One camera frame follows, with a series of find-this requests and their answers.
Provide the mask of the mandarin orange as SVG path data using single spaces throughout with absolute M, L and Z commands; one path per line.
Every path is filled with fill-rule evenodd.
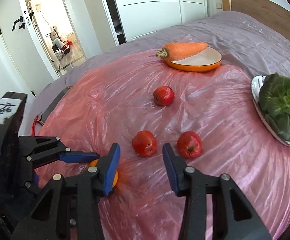
M 87 165 L 86 168 L 88 169 L 89 167 L 96 166 L 96 165 L 97 165 L 97 162 L 98 162 L 98 159 L 93 160 L 92 162 L 90 162 L 90 163 Z M 118 171 L 116 171 L 116 173 L 115 173 L 115 177 L 114 177 L 114 181 L 113 181 L 113 183 L 112 183 L 112 187 L 115 187 L 116 184 L 117 184 L 117 182 L 118 182 Z

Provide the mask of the red apple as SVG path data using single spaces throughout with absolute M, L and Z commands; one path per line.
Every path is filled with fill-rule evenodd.
M 202 154 L 202 140 L 194 131 L 187 131 L 178 138 L 176 148 L 184 158 L 197 158 Z
M 154 102 L 159 106 L 169 106 L 175 98 L 174 91 L 169 86 L 161 86 L 153 92 Z
M 131 141 L 134 151 L 142 157 L 151 157 L 157 151 L 157 139 L 152 132 L 139 131 Z

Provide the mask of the pink plastic sheet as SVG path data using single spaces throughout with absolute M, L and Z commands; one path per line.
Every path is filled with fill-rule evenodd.
M 170 189 L 162 151 L 148 158 L 135 153 L 141 130 L 158 146 L 176 145 L 181 133 L 202 139 L 202 155 L 188 159 L 201 172 L 228 173 L 274 239 L 290 224 L 290 147 L 265 128 L 252 102 L 249 78 L 240 67 L 223 64 L 208 73 L 181 72 L 155 57 L 158 49 L 90 69 L 59 102 L 40 130 L 74 150 L 106 154 L 121 147 L 115 194 L 100 203 L 106 239 L 177 239 L 184 198 Z M 169 106 L 153 92 L 169 86 Z

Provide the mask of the dark flat phone on bed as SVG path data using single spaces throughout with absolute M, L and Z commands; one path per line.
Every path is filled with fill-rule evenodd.
M 56 98 L 52 101 L 52 103 L 47 107 L 47 109 L 44 111 L 42 114 L 42 117 L 45 119 L 48 118 L 50 113 L 55 109 L 57 104 L 60 102 L 60 100 L 67 94 L 67 92 L 72 88 L 72 86 L 66 86 L 57 96 Z

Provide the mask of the orange oval dish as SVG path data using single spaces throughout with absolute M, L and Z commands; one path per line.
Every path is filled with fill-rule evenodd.
M 222 55 L 216 49 L 207 47 L 202 52 L 179 61 L 167 61 L 170 67 L 184 72 L 209 72 L 221 65 Z

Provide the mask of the carrot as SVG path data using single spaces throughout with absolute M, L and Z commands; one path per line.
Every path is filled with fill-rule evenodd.
M 208 47 L 205 42 L 198 43 L 168 43 L 156 52 L 155 56 L 167 61 L 179 61 L 201 53 Z

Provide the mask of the green leafy bok choy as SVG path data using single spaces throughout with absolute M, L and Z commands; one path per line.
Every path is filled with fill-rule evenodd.
M 290 141 L 290 78 L 278 73 L 267 75 L 260 88 L 259 106 L 274 132 Z

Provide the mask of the white patterned plate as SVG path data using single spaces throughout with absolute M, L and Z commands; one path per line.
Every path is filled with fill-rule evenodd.
M 278 73 L 259 75 L 250 87 L 263 124 L 280 143 L 290 147 L 290 78 Z

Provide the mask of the purple bed cover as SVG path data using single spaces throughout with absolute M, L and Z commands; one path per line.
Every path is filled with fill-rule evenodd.
M 30 135 L 34 118 L 44 112 L 59 93 L 95 69 L 133 53 L 159 49 L 190 35 L 218 50 L 223 64 L 240 67 L 252 78 L 278 72 L 290 77 L 290 41 L 256 19 L 235 11 L 224 11 L 196 22 L 176 25 L 116 46 L 94 56 L 54 82 L 43 86 L 33 103 L 26 103 L 20 134 Z

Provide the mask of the white sliding wardrobe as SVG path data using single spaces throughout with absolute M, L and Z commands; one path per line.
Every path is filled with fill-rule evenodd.
M 102 0 L 116 45 L 207 17 L 207 0 Z

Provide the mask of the wooden headboard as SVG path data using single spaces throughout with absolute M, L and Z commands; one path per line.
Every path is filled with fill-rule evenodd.
M 249 15 L 290 40 L 290 11 L 270 0 L 222 0 L 222 8 Z

